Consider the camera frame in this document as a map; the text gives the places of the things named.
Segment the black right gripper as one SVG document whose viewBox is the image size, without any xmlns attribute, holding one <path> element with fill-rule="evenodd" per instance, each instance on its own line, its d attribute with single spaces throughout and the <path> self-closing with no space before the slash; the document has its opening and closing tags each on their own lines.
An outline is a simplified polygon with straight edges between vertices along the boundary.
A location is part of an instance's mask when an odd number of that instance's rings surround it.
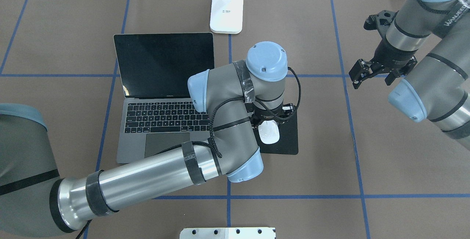
<svg viewBox="0 0 470 239">
<path fill-rule="evenodd" d="M 358 59 L 349 70 L 352 86 L 357 90 L 365 80 L 384 74 L 388 74 L 386 85 L 391 85 L 397 78 L 408 75 L 415 68 L 416 52 L 398 50 L 385 44 L 379 45 L 371 60 Z"/>
</svg>

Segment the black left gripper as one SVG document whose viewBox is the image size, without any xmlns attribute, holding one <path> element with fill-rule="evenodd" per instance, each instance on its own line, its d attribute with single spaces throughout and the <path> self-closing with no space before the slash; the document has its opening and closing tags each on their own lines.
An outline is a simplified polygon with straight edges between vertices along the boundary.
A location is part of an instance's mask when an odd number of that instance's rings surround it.
<svg viewBox="0 0 470 239">
<path fill-rule="evenodd" d="M 289 121 L 296 114 L 296 106 L 292 103 L 279 105 L 275 109 L 267 110 L 262 105 L 256 103 L 250 117 L 252 126 L 260 126 L 262 122 L 274 121 L 278 124 Z"/>
</svg>

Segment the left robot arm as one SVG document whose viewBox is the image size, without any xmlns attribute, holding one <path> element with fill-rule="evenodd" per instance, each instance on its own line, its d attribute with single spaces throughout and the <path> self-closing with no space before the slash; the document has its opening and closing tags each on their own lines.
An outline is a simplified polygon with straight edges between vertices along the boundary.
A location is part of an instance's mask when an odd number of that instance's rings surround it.
<svg viewBox="0 0 470 239">
<path fill-rule="evenodd" d="M 55 237 L 84 229 L 133 204 L 226 175 L 248 181 L 263 172 L 254 122 L 282 123 L 286 51 L 262 41 L 245 60 L 188 80 L 195 110 L 210 116 L 210 137 L 186 141 L 87 177 L 62 178 L 41 113 L 1 104 L 1 230 L 22 237 Z"/>
</svg>

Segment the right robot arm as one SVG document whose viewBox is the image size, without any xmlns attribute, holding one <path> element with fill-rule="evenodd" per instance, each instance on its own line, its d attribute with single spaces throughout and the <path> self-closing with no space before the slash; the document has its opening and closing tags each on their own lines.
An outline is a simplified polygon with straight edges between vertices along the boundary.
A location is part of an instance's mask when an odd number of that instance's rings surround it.
<svg viewBox="0 0 470 239">
<path fill-rule="evenodd" d="M 400 82 L 388 101 L 410 120 L 429 120 L 466 149 L 470 141 L 469 0 L 406 0 L 400 10 L 370 15 L 364 29 L 381 42 L 371 60 L 349 70 L 357 90 L 367 79 L 387 75 Z"/>
</svg>

